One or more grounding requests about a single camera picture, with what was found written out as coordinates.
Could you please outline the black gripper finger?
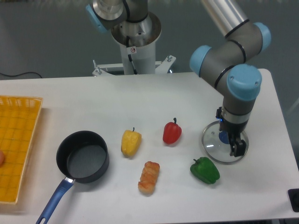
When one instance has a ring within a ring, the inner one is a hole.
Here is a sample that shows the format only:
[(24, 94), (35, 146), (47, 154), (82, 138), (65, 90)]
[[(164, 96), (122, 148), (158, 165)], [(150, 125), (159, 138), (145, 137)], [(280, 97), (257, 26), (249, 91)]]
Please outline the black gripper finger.
[(235, 155), (235, 140), (232, 137), (229, 137), (229, 144), (230, 144), (230, 156)]
[(243, 156), (246, 151), (246, 142), (240, 138), (234, 141), (234, 157)]

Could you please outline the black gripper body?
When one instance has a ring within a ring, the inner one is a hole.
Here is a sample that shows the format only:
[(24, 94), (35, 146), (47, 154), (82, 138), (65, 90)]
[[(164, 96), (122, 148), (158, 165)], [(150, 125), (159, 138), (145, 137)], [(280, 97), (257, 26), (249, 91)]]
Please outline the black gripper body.
[(219, 131), (226, 132), (229, 140), (235, 140), (241, 138), (241, 132), (249, 120), (249, 113), (244, 115), (232, 114), (222, 106), (217, 109), (216, 118), (219, 120)]

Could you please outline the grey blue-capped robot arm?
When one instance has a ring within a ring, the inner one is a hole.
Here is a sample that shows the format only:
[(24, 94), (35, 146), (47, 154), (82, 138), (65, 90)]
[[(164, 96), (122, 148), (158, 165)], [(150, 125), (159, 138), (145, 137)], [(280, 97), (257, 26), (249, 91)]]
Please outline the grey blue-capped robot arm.
[[(255, 100), (260, 92), (261, 73), (247, 61), (264, 51), (271, 33), (262, 23), (252, 23), (234, 0), (204, 0), (202, 5), (224, 35), (218, 49), (197, 48), (190, 68), (223, 96), (216, 112), (221, 140), (230, 146), (230, 155), (245, 155), (248, 142), (242, 139)], [(86, 12), (96, 29), (111, 31), (119, 44), (123, 70), (129, 74), (156, 74), (156, 40), (160, 20), (148, 10), (145, 0), (95, 0)]]

